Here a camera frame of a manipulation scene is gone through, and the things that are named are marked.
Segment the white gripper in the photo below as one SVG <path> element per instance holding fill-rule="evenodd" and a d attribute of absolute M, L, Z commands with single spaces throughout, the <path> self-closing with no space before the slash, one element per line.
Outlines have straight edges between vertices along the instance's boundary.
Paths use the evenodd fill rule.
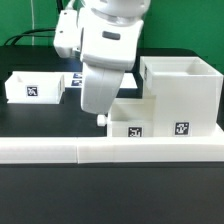
<path fill-rule="evenodd" d="M 118 94 L 124 72 L 83 64 L 81 108 L 92 114 L 106 114 Z"/>

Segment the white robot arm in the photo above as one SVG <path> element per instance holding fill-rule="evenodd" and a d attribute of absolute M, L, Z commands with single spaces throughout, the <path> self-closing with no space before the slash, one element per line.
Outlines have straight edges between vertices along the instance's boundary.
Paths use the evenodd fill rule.
<path fill-rule="evenodd" d="M 53 45 L 62 58 L 79 53 L 81 108 L 105 114 L 124 73 L 135 63 L 144 14 L 151 0 L 70 0 L 61 11 Z"/>

